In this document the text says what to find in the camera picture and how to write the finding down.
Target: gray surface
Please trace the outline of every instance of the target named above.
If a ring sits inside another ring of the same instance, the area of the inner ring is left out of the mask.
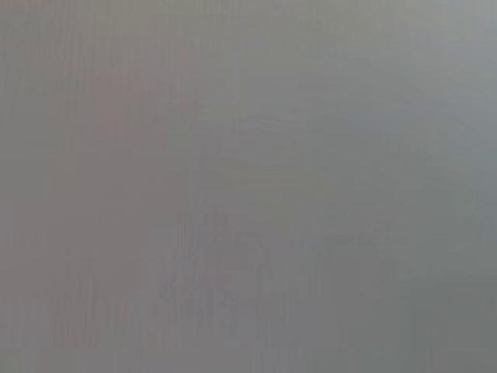
[[[495,18],[0,0],[0,369],[495,371]]]

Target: blurry surface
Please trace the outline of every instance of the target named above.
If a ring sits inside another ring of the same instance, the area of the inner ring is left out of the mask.
[[[494,371],[496,18],[0,0],[0,368]]]

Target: gray wall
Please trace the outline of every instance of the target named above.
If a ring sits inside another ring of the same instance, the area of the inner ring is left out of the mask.
[[[0,369],[495,371],[496,18],[0,0]]]

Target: gray background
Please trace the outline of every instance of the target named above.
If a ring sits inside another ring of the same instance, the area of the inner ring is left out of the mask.
[[[495,371],[496,18],[0,0],[0,369]]]

